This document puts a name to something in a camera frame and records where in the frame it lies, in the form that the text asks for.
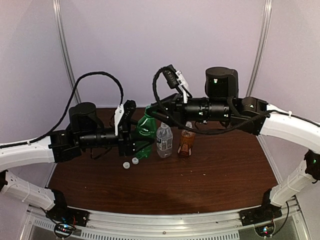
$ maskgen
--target green plastic bottle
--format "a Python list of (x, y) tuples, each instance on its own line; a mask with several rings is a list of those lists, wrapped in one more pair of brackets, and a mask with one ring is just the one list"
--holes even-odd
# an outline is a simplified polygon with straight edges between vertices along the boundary
[[(144, 116), (138, 121), (135, 132), (140, 137), (148, 137), (151, 139), (156, 139), (157, 136), (157, 124), (154, 117), (149, 116), (146, 111), (144, 111)], [(147, 142), (140, 141), (136, 144), (137, 149), (145, 146)], [(152, 146), (147, 146), (137, 152), (135, 157), (140, 159), (148, 158), (152, 152)]]

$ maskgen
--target white backdrop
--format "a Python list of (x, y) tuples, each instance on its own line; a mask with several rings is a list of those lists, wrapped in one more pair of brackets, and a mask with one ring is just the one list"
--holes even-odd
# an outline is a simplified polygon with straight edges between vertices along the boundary
[[(205, 96), (205, 70), (224, 66), (239, 74), (240, 96), (248, 88), (258, 47), (263, 0), (69, 0), (61, 1), (75, 78), (90, 71), (117, 77), (125, 98), (153, 103), (152, 77), (173, 64), (195, 97)], [(159, 94), (171, 92), (159, 81)], [(110, 80), (93, 76), (79, 85), (83, 102), (119, 104)]]
[[(253, 96), (320, 122), (320, 2), (273, 1), (270, 31)], [(304, 159), (307, 149), (266, 137), (282, 178)], [(298, 195), (313, 240), (320, 235), (320, 184)]]
[[(0, 12), (0, 143), (8, 143), (46, 133), (61, 117), (71, 89), (52, 1), (1, 0)], [(37, 164), (12, 171), (44, 186), (52, 167)], [(18, 239), (27, 207), (0, 194), (0, 240)]]

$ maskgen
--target orange bottle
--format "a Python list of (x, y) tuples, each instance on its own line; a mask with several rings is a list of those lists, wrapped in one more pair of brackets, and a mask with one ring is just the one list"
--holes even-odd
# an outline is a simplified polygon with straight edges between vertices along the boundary
[[(185, 126), (192, 129), (192, 123), (187, 121)], [(182, 130), (178, 148), (179, 157), (189, 157), (192, 154), (196, 134), (192, 131)]]

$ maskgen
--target brown tabletop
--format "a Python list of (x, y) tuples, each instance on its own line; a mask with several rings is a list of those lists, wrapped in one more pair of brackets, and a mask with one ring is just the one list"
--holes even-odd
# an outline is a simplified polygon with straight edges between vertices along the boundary
[[(98, 109), (109, 124), (113, 109)], [(143, 115), (137, 109), (134, 118)], [(212, 122), (206, 128), (218, 128)], [(195, 137), (192, 156), (179, 158), (181, 130), (172, 128), (173, 154), (161, 159), (154, 144), (148, 159), (123, 168), (132, 157), (118, 149), (92, 160), (88, 153), (57, 165), (49, 187), (64, 193), (69, 206), (125, 214), (208, 213), (261, 204), (277, 184), (257, 138), (239, 130)]]

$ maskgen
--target white plastic clip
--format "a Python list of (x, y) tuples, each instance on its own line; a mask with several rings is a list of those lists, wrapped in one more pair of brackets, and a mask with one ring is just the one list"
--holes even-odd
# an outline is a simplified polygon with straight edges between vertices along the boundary
[(183, 93), (183, 103), (186, 104), (188, 102), (188, 96), (185, 89), (189, 91), (189, 84), (187, 83), (185, 77), (182, 75), (181, 71), (176, 71), (175, 74), (178, 76), (179, 87)]
[(125, 114), (124, 105), (121, 104), (114, 111), (114, 135), (115, 136), (118, 136), (118, 125), (124, 114)]
[(28, 194), (25, 196), (25, 198), (22, 200), (22, 202), (24, 203), (25, 200), (29, 197), (30, 195), (30, 182), (28, 182)]

